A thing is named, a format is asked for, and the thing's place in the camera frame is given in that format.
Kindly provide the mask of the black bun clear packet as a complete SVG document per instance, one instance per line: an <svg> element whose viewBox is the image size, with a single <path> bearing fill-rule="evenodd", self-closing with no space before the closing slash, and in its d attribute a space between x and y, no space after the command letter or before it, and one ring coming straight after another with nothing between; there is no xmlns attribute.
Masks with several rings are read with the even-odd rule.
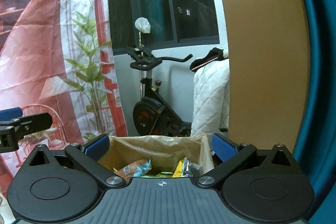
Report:
<svg viewBox="0 0 336 224"><path fill-rule="evenodd" d="M190 162L186 157L182 161L182 177L199 177L203 174L203 167Z"/></svg>

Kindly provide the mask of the green vegetable snack bag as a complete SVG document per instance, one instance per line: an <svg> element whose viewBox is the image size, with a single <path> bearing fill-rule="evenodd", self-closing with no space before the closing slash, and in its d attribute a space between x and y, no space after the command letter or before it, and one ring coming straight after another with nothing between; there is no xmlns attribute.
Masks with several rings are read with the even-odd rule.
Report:
<svg viewBox="0 0 336 224"><path fill-rule="evenodd" d="M146 174L141 175L141 178L172 178L173 173L172 172L148 172Z"/></svg>

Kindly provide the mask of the white quilted blanket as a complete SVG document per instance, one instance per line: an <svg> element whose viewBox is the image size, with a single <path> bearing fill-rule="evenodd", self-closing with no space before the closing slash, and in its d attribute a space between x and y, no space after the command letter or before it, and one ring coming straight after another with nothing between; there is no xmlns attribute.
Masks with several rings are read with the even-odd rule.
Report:
<svg viewBox="0 0 336 224"><path fill-rule="evenodd" d="M230 61L213 61L194 73L191 136L227 132L230 118Z"/></svg>

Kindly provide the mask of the yellow red snack bag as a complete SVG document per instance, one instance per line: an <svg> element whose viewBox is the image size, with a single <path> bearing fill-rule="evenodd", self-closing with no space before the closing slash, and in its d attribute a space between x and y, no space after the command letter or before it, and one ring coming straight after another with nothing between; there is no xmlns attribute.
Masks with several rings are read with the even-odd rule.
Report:
<svg viewBox="0 0 336 224"><path fill-rule="evenodd" d="M180 160L174 173L173 178L185 177L185 163L187 159Z"/></svg>

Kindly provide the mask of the brown cardboard box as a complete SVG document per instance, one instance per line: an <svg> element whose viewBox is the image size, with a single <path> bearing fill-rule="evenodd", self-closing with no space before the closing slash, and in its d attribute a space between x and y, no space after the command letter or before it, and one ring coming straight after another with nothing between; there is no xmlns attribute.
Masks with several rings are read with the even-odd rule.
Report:
<svg viewBox="0 0 336 224"><path fill-rule="evenodd" d="M142 159L151 160L152 172L174 173L184 158L203 167L203 174L214 168L206 135L193 137L139 136L110 137L109 151L99 163L113 171Z"/></svg>

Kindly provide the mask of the red printed backdrop cloth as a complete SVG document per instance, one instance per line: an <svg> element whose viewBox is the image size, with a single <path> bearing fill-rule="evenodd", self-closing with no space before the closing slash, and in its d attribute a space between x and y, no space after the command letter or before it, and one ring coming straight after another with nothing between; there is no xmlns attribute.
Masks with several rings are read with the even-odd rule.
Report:
<svg viewBox="0 0 336 224"><path fill-rule="evenodd" d="M1 0L1 109L14 107L47 112L53 124L1 156L3 187L38 144L127 135L108 0Z"/></svg>

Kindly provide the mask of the black exercise bike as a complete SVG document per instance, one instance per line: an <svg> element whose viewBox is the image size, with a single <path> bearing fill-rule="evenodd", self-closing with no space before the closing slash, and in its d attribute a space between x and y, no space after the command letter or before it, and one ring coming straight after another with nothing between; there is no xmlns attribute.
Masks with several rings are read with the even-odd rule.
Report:
<svg viewBox="0 0 336 224"><path fill-rule="evenodd" d="M185 63L193 56L183 59L175 57L155 57L149 48L126 47L126 53L133 59L132 69L145 72L140 77L141 99L133 108L133 123L139 135L162 135L169 137L189 137L191 123L183 121L173 108L159 94L162 81L153 80L152 71L163 61Z"/></svg>

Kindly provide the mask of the black garment on blanket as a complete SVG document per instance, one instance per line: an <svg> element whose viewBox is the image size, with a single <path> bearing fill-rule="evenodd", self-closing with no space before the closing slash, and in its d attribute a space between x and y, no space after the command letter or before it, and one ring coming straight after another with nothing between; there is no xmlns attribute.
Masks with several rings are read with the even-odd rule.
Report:
<svg viewBox="0 0 336 224"><path fill-rule="evenodd" d="M190 64L190 71L196 72L198 69L205 67L207 64L213 61L223 61L226 57L224 56L224 50L219 48L213 48L210 50L207 55L201 59L195 59Z"/></svg>

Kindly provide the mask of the wooden headboard panel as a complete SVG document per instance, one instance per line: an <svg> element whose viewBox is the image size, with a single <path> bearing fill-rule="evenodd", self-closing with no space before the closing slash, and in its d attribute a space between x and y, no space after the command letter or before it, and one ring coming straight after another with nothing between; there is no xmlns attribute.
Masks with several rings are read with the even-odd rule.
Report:
<svg viewBox="0 0 336 224"><path fill-rule="evenodd" d="M230 57L228 136L293 149L309 82L303 0L223 0Z"/></svg>

